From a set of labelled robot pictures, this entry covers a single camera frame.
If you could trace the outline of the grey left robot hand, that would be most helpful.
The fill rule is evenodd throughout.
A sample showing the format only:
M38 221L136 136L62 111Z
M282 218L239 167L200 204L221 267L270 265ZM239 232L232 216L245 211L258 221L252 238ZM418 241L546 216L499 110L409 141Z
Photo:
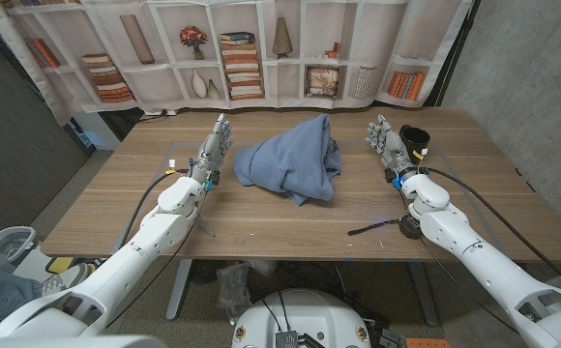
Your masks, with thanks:
M230 122L221 113L196 153L190 177L206 189L217 186L220 183L220 168L232 143Z

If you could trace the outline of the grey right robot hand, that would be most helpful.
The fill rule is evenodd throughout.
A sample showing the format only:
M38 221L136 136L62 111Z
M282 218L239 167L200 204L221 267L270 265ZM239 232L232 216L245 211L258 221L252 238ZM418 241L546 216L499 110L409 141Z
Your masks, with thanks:
M366 141L380 157L388 183L405 181L418 173L399 134L383 115L377 116L376 123L369 123L367 133Z

